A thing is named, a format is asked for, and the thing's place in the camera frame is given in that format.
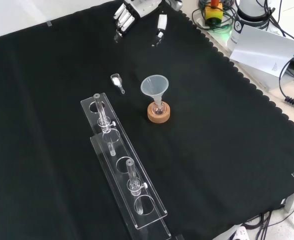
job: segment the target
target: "black cloth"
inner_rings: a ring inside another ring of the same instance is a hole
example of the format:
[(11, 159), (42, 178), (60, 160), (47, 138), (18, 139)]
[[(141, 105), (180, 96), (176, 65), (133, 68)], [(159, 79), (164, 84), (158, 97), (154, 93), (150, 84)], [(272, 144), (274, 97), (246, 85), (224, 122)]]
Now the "black cloth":
[[(130, 239), (80, 104), (95, 93), (109, 98), (173, 236), (211, 240), (294, 192), (294, 123), (166, 5), (115, 43), (120, 4), (0, 37), (0, 240)], [(151, 48), (161, 11), (167, 29)], [(171, 117), (159, 125), (140, 90), (154, 74), (169, 80)]]

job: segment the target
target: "white funnel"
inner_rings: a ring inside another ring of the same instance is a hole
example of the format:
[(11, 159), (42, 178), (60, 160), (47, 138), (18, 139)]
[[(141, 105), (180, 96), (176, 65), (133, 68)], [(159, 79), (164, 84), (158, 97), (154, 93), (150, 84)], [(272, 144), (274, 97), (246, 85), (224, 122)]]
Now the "white funnel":
[(162, 103), (162, 96), (168, 86), (169, 82), (167, 78), (162, 75), (152, 75), (142, 81), (140, 86), (142, 93), (152, 97), (155, 101), (151, 109), (154, 114), (161, 115), (166, 112), (166, 107)]

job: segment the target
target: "wooden stand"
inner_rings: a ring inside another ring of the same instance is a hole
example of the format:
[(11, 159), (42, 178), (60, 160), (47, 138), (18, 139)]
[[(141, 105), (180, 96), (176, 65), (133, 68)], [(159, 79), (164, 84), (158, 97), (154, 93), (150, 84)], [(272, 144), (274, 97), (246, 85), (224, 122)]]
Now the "wooden stand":
[(161, 115), (156, 115), (153, 113), (152, 111), (152, 106), (155, 102), (152, 102), (151, 104), (149, 104), (148, 108), (147, 108), (147, 115), (150, 121), (152, 121), (155, 124), (162, 124), (164, 122), (166, 122), (169, 117), (171, 116), (171, 108), (169, 107), (169, 105), (163, 101), (163, 104), (166, 106), (166, 112), (161, 114)]

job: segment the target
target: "paper sheet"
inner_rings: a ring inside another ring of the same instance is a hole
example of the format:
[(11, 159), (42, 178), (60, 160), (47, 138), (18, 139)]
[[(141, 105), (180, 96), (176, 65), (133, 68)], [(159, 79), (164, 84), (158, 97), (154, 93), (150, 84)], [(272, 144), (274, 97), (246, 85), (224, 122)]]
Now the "paper sheet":
[(230, 59), (279, 77), (293, 56), (293, 39), (244, 25)]

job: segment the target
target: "clear acrylic rack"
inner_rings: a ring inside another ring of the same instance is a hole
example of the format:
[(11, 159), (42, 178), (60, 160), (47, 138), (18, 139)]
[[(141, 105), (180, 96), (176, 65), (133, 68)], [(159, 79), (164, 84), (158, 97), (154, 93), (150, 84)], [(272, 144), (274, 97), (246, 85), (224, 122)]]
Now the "clear acrylic rack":
[(133, 240), (169, 240), (159, 195), (105, 93), (81, 101), (90, 138)]

